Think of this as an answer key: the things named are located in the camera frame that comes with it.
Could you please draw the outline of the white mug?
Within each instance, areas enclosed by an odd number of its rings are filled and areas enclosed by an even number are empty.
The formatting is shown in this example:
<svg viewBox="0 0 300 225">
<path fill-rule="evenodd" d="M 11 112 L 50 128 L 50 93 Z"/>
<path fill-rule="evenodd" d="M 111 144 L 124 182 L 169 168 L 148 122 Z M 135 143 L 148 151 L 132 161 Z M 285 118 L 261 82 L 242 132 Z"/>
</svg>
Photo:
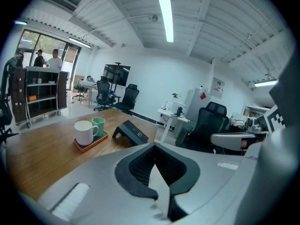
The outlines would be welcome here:
<svg viewBox="0 0 300 225">
<path fill-rule="evenodd" d="M 74 125 L 75 139 L 81 146 L 88 146 L 93 142 L 94 137 L 98 134 L 99 128 L 90 121 L 78 121 Z"/>
</svg>

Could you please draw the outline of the black chair with equipment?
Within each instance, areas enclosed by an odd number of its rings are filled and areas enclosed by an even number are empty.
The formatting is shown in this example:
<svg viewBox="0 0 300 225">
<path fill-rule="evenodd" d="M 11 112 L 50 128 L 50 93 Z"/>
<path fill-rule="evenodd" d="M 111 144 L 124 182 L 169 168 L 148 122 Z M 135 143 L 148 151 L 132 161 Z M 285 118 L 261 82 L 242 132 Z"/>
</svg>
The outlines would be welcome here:
<svg viewBox="0 0 300 225">
<path fill-rule="evenodd" d="M 5 126 L 9 126 L 12 122 L 12 113 L 9 107 L 8 101 L 10 97 L 10 91 L 8 91 L 7 85 L 11 75 L 16 70 L 16 58 L 10 58 L 3 69 L 2 80 L 0 84 L 0 145 L 7 143 L 7 139 L 17 135 L 13 133 L 11 128 L 5 129 Z"/>
</svg>

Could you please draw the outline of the green hexagonal cup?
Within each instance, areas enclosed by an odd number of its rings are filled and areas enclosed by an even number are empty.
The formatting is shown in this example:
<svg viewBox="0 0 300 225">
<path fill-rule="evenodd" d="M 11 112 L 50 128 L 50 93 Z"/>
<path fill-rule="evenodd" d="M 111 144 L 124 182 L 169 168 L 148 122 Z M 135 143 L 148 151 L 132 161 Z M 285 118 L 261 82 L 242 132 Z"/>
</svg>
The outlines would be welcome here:
<svg viewBox="0 0 300 225">
<path fill-rule="evenodd" d="M 102 136 L 104 133 L 104 123 L 105 119 L 101 117 L 94 117 L 92 118 L 92 124 L 93 126 L 97 126 L 98 130 L 95 136 Z"/>
</svg>

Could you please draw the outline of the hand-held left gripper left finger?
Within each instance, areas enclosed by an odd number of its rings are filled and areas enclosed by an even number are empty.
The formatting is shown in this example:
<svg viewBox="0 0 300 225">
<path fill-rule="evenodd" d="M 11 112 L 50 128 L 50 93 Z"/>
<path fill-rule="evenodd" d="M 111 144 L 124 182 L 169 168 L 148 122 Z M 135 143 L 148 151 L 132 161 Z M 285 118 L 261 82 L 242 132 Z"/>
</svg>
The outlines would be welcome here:
<svg viewBox="0 0 300 225">
<path fill-rule="evenodd" d="M 154 200 L 129 194 L 114 170 L 122 158 L 144 148 L 139 145 L 92 158 L 52 184 L 37 202 L 50 210 L 76 183 L 90 188 L 70 218 L 73 225 L 158 225 Z"/>
</svg>

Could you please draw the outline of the black box device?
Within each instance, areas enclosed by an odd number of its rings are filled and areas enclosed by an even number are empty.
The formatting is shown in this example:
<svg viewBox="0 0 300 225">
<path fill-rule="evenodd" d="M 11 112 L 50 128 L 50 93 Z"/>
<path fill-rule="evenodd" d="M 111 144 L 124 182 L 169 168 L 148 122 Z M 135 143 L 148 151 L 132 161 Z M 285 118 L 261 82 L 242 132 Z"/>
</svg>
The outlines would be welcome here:
<svg viewBox="0 0 300 225">
<path fill-rule="evenodd" d="M 116 138 L 118 134 L 120 134 L 123 137 L 126 137 L 132 146 L 148 143 L 149 139 L 130 120 L 127 120 L 124 123 L 117 126 L 112 135 L 112 138 Z"/>
</svg>

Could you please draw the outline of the white cushion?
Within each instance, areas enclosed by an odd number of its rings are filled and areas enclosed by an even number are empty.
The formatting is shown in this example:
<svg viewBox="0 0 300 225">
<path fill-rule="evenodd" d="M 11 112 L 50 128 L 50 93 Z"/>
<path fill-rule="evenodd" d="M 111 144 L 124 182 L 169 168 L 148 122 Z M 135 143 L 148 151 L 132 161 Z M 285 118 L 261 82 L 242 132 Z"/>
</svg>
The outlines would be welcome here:
<svg viewBox="0 0 300 225">
<path fill-rule="evenodd" d="M 97 82 L 89 81 L 89 80 L 82 80 L 82 81 L 80 81 L 80 86 L 87 87 L 87 88 L 96 88 Z"/>
</svg>

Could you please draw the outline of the grey electrical panel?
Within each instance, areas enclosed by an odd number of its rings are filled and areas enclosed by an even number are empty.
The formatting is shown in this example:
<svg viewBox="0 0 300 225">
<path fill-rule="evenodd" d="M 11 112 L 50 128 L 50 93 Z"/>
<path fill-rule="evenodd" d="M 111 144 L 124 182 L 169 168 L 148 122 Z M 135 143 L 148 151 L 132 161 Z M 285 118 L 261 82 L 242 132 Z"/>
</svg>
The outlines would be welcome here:
<svg viewBox="0 0 300 225">
<path fill-rule="evenodd" d="M 210 88 L 210 94 L 218 99 L 221 99 L 223 96 L 224 86 L 225 82 L 214 77 Z"/>
</svg>

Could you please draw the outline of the wooden stool table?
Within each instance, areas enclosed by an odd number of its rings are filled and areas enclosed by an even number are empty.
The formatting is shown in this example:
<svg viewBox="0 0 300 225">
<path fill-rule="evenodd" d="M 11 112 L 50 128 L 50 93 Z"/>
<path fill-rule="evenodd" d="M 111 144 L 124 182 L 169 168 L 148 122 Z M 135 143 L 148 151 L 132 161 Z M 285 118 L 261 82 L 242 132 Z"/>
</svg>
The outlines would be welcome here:
<svg viewBox="0 0 300 225">
<path fill-rule="evenodd" d="M 96 84 L 92 84 L 92 85 L 86 84 L 81 86 L 87 90 L 88 103 L 89 103 L 89 107 L 91 107 L 91 105 L 96 101 L 96 97 L 98 94 L 97 86 Z"/>
</svg>

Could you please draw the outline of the grey refrigerator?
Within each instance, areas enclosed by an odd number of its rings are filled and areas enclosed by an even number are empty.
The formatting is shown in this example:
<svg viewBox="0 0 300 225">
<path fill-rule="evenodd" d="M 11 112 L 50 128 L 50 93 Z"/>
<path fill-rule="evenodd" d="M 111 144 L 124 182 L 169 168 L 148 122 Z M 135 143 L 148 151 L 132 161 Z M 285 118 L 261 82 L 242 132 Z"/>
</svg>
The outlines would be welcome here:
<svg viewBox="0 0 300 225">
<path fill-rule="evenodd" d="M 200 108 L 206 107 L 211 100 L 211 94 L 208 92 L 205 92 L 207 97 L 201 100 L 200 95 L 203 92 L 204 91 L 201 91 L 199 88 L 195 88 L 189 90 L 187 93 L 186 100 L 184 103 L 187 106 L 187 108 L 184 113 L 184 116 L 192 122 L 197 122 Z"/>
</svg>

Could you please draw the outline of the orange tray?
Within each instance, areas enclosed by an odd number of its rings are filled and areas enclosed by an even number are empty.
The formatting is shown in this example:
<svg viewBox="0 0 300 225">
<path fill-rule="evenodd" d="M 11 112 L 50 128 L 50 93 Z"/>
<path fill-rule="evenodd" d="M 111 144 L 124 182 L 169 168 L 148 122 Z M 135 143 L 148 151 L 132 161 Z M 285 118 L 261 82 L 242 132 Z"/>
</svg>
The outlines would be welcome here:
<svg viewBox="0 0 300 225">
<path fill-rule="evenodd" d="M 109 134 L 106 131 L 103 131 L 102 136 L 95 136 L 93 139 L 93 142 L 89 145 L 83 146 L 77 143 L 77 140 L 74 139 L 73 143 L 75 147 L 82 153 L 88 151 L 89 149 L 93 148 L 94 146 L 98 145 L 102 141 L 106 140 L 108 138 Z"/>
</svg>

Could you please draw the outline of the ceiling air vent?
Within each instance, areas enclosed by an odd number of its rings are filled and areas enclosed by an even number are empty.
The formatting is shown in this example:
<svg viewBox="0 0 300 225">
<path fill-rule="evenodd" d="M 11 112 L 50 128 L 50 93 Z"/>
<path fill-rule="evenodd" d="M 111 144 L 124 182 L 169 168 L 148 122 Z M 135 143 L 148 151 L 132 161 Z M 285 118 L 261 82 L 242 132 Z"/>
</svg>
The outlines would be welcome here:
<svg viewBox="0 0 300 225">
<path fill-rule="evenodd" d="M 57 5 L 65 10 L 74 12 L 77 6 L 68 0 L 46 0 L 54 5 Z"/>
</svg>

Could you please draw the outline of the tall black mesh office chair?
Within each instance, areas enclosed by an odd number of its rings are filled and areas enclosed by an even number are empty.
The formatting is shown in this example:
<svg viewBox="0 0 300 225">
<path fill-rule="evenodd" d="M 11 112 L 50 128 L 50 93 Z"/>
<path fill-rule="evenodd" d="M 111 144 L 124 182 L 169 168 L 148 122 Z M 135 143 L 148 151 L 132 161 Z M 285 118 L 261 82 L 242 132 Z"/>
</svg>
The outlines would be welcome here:
<svg viewBox="0 0 300 225">
<path fill-rule="evenodd" d="M 118 99 L 115 107 L 126 114 L 132 115 L 132 110 L 135 107 L 138 94 L 139 90 L 137 85 L 129 84 L 125 89 L 125 94 L 122 101 L 120 102 L 120 99 Z"/>
</svg>

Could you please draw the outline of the long ceiling lamp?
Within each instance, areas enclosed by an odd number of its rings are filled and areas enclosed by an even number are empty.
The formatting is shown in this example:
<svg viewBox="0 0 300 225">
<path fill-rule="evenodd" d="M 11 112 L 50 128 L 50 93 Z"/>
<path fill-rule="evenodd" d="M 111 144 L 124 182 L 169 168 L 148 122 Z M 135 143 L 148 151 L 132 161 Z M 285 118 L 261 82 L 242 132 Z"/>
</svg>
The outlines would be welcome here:
<svg viewBox="0 0 300 225">
<path fill-rule="evenodd" d="M 168 43 L 174 42 L 174 31 L 173 31 L 173 12 L 171 0 L 158 0 L 162 18 L 165 27 L 165 36 Z"/>
<path fill-rule="evenodd" d="M 261 81 L 261 82 L 255 82 L 254 86 L 255 87 L 273 86 L 273 85 L 277 84 L 277 82 L 278 82 L 277 79 L 266 80 L 266 81 Z"/>
<path fill-rule="evenodd" d="M 84 42 L 82 42 L 82 41 L 80 41 L 80 40 L 74 39 L 74 38 L 72 38 L 72 37 L 69 37 L 68 39 L 69 39 L 70 41 L 75 42 L 75 43 L 77 43 L 77 44 L 80 44 L 80 45 L 82 45 L 82 46 L 84 46 L 84 47 L 91 48 L 90 45 L 85 44 Z"/>
</svg>

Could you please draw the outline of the small black swivel chair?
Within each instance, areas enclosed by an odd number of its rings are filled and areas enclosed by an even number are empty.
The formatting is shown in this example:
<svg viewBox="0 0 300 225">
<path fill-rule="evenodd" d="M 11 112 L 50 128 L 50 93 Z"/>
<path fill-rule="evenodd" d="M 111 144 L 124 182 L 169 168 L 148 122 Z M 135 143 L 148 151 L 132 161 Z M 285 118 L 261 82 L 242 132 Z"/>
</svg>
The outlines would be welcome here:
<svg viewBox="0 0 300 225">
<path fill-rule="evenodd" d="M 82 98 L 84 98 L 84 94 L 86 92 L 86 89 L 81 85 L 81 82 L 83 81 L 82 78 L 78 79 L 75 84 L 74 84 L 74 89 L 78 92 L 77 95 L 73 96 L 72 99 L 74 98 L 79 98 L 78 100 L 81 101 Z"/>
</svg>

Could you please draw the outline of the white clutter pile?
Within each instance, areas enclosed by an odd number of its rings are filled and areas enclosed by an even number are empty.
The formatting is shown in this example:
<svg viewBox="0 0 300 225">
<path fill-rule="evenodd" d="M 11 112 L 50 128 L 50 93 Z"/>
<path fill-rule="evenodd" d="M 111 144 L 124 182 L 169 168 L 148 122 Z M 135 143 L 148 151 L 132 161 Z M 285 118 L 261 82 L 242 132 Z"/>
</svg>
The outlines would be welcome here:
<svg viewBox="0 0 300 225">
<path fill-rule="evenodd" d="M 247 120 L 247 116 L 233 112 L 231 118 L 229 119 L 229 124 L 234 127 L 244 128 L 247 124 Z"/>
</svg>

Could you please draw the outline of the large black office chair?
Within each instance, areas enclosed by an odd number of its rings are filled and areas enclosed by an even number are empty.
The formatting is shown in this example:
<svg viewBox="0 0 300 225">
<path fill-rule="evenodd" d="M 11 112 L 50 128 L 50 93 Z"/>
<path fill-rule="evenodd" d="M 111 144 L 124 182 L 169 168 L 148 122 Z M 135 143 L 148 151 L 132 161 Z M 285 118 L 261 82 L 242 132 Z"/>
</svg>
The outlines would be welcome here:
<svg viewBox="0 0 300 225">
<path fill-rule="evenodd" d="M 189 131 L 182 128 L 175 146 L 206 153 L 213 153 L 215 145 L 210 141 L 213 134 L 224 132 L 229 122 L 227 108 L 224 105 L 209 102 L 199 109 L 195 128 Z"/>
</svg>

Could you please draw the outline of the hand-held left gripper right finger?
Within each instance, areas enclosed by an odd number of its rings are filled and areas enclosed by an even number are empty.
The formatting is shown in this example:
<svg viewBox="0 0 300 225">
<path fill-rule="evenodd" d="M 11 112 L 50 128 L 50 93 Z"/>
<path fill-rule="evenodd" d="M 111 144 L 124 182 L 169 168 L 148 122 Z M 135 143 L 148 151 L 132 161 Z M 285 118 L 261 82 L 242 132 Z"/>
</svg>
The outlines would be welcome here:
<svg viewBox="0 0 300 225">
<path fill-rule="evenodd" d="M 155 145 L 156 166 L 171 174 L 168 216 L 154 225 L 238 225 L 237 215 L 249 186 L 249 156 L 228 156 Z"/>
</svg>

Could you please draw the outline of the black flat screen television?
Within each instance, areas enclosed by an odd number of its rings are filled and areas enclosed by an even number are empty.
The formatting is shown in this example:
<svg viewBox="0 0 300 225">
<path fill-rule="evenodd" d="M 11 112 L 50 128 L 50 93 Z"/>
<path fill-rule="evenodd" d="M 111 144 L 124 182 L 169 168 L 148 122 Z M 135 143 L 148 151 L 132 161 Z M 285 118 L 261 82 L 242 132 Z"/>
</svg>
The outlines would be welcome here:
<svg viewBox="0 0 300 225">
<path fill-rule="evenodd" d="M 129 72 L 128 66 L 105 64 L 103 76 L 109 83 L 126 86 Z"/>
</svg>

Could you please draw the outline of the glass door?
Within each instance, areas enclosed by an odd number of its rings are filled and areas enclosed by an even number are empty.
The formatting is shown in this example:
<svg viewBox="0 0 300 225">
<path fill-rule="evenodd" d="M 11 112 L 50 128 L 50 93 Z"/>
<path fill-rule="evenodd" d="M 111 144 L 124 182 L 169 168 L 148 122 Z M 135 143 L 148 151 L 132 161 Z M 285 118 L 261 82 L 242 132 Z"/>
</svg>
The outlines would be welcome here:
<svg viewBox="0 0 300 225">
<path fill-rule="evenodd" d="M 53 50 L 58 50 L 58 57 L 62 61 L 61 70 L 68 73 L 66 88 L 71 90 L 76 63 L 81 51 L 81 48 L 63 40 L 51 37 L 49 35 L 24 30 L 19 40 L 17 49 L 24 50 L 23 66 L 33 66 L 38 50 L 42 50 L 42 56 L 45 61 L 53 58 Z"/>
</svg>

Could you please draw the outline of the brown shelf cart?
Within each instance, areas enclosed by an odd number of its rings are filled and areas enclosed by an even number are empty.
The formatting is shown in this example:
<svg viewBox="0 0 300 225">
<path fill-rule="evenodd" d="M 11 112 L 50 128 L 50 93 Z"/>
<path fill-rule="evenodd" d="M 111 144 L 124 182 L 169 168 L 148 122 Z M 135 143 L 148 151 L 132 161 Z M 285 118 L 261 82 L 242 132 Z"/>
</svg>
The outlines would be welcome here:
<svg viewBox="0 0 300 225">
<path fill-rule="evenodd" d="M 36 119 L 49 114 L 61 115 L 67 107 L 68 73 L 54 68 L 18 67 L 11 78 L 11 106 L 17 126 L 28 128 Z M 28 102 L 28 96 L 37 100 Z"/>
</svg>

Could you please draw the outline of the white box appliance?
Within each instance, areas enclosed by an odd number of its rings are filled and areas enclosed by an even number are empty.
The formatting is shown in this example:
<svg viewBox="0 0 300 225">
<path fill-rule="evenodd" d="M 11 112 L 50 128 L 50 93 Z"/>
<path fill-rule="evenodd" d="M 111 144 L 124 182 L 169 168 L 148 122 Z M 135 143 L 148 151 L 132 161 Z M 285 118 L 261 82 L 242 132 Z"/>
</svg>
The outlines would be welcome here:
<svg viewBox="0 0 300 225">
<path fill-rule="evenodd" d="M 187 106 L 185 104 L 173 101 L 171 106 L 171 113 L 176 113 L 178 108 L 182 108 L 182 112 L 185 113 Z"/>
</svg>

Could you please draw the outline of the white standing desk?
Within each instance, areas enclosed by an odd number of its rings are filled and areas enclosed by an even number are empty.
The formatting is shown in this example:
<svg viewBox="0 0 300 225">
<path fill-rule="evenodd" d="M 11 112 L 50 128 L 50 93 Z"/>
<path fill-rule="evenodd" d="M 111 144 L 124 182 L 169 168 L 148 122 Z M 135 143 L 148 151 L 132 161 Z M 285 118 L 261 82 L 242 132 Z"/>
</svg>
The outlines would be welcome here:
<svg viewBox="0 0 300 225">
<path fill-rule="evenodd" d="M 186 123 L 190 122 L 190 120 L 188 120 L 185 116 L 183 116 L 183 115 L 176 116 L 173 113 L 171 113 L 170 110 L 163 110 L 163 109 L 159 108 L 157 110 L 157 112 L 168 118 L 168 120 L 166 122 L 165 130 L 164 130 L 164 132 L 162 134 L 162 137 L 161 137 L 161 140 L 160 140 L 160 143 L 165 142 L 166 136 L 168 134 L 168 131 L 170 129 L 170 126 L 171 126 L 171 123 L 172 123 L 173 119 L 177 119 L 179 121 L 186 122 Z"/>
</svg>

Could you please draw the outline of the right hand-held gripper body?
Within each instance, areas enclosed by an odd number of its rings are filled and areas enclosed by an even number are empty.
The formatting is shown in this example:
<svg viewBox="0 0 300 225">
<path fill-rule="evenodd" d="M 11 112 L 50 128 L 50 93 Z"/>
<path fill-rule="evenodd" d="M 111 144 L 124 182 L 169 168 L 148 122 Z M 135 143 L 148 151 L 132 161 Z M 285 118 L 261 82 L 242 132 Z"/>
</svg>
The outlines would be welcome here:
<svg viewBox="0 0 300 225">
<path fill-rule="evenodd" d="M 277 105 L 272 108 L 246 106 L 248 112 L 247 131 L 253 134 L 272 134 L 285 128 Z"/>
</svg>

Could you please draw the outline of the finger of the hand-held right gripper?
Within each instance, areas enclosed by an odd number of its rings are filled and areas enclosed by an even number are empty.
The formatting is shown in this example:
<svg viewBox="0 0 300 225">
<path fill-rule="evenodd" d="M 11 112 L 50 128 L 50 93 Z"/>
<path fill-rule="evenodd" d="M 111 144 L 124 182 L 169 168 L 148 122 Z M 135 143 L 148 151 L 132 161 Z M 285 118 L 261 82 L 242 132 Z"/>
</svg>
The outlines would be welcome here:
<svg viewBox="0 0 300 225">
<path fill-rule="evenodd" d="M 268 132 L 249 133 L 218 133 L 210 138 L 212 144 L 228 150 L 247 149 L 254 143 L 261 142 L 268 136 Z"/>
</svg>

